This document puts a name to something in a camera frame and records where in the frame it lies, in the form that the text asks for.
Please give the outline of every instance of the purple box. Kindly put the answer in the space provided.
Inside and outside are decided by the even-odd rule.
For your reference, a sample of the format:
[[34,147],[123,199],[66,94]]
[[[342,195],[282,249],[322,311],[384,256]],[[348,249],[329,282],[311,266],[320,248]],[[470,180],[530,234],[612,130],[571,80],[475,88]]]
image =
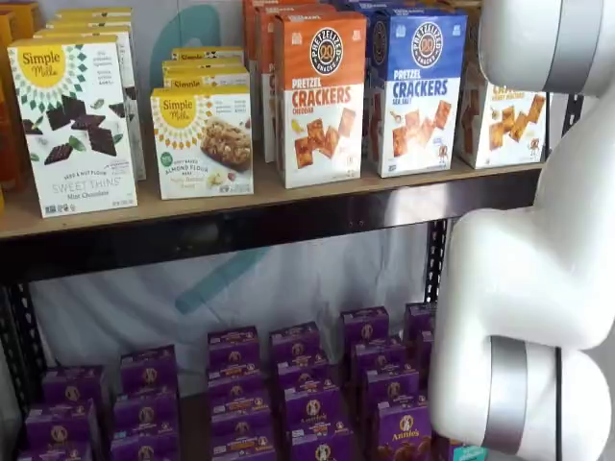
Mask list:
[[144,387],[122,394],[113,408],[115,430],[135,425],[177,421],[177,390],[172,387]]
[[286,427],[317,423],[336,418],[344,412],[341,393],[329,379],[308,381],[284,389],[284,423]]
[[115,432],[111,442],[112,461],[159,459],[179,453],[177,422],[138,425]]
[[211,438],[211,461],[276,461],[276,445],[271,427],[260,427],[251,434]]
[[222,368],[210,369],[208,380],[210,399],[221,397],[235,399],[264,387],[258,362],[229,364],[223,365]]
[[53,449],[30,449],[19,454],[17,461],[91,461],[89,444],[65,444]]
[[26,418],[28,442],[33,449],[60,447],[67,442],[89,443],[94,456],[101,453],[100,432],[92,399],[58,405],[35,405]]
[[177,388],[175,347],[164,346],[122,355],[120,374],[125,394],[138,391],[141,387]]
[[289,437],[290,461],[357,459],[353,430],[341,415],[319,423],[294,425]]
[[209,333],[208,346],[210,368],[218,368],[227,363],[260,361],[256,327]]
[[209,413],[211,435],[245,435],[271,425],[269,393],[262,389],[233,400],[215,399],[209,403]]
[[373,459],[431,461],[431,422],[426,397],[381,401],[372,429]]
[[278,363],[278,389],[329,376],[329,359],[324,351]]
[[320,332],[315,322],[278,329],[269,335],[273,363],[289,362],[302,355],[320,351]]

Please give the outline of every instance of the cardboard box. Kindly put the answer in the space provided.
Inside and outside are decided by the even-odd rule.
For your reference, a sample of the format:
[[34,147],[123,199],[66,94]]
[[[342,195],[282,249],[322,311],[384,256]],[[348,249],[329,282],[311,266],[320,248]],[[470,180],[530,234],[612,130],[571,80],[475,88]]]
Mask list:
[[286,188],[360,175],[365,24],[355,12],[276,16],[276,162]]
[[315,322],[277,329],[269,333],[269,353],[273,363],[320,351],[320,331]]
[[254,92],[258,108],[262,113],[255,120],[258,134],[262,134],[262,145],[265,161],[275,161],[277,156],[278,141],[276,139],[276,79],[274,57],[274,23],[276,14],[282,12],[334,12],[333,5],[320,5],[307,3],[305,5],[276,5],[255,7],[255,34],[250,40],[248,54],[253,80],[256,80]]
[[142,387],[168,386],[177,389],[177,362],[173,345],[122,355],[122,388],[131,393]]
[[256,327],[244,327],[208,333],[209,366],[224,363],[260,361]]
[[369,150],[379,175],[449,169],[465,13],[391,7],[372,29]]
[[259,427],[271,425],[269,393],[261,389],[232,400],[213,399],[209,402],[209,414],[211,435],[252,433]]

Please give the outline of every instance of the gray band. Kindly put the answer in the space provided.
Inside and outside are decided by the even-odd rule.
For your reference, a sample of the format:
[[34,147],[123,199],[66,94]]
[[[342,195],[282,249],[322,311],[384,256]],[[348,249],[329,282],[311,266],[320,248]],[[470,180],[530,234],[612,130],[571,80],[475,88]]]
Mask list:
[[528,402],[526,343],[491,338],[491,394],[482,445],[516,454],[521,446]]
[[596,55],[602,20],[603,0],[562,0],[557,43],[545,91],[582,92]]

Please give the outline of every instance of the bunny logo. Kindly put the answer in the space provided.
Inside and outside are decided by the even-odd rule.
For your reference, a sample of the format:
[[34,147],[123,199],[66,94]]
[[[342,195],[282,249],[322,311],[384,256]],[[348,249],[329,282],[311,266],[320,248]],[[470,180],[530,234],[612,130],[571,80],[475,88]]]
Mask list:
[[316,449],[317,461],[328,461],[331,456],[331,448],[328,445],[319,445]]

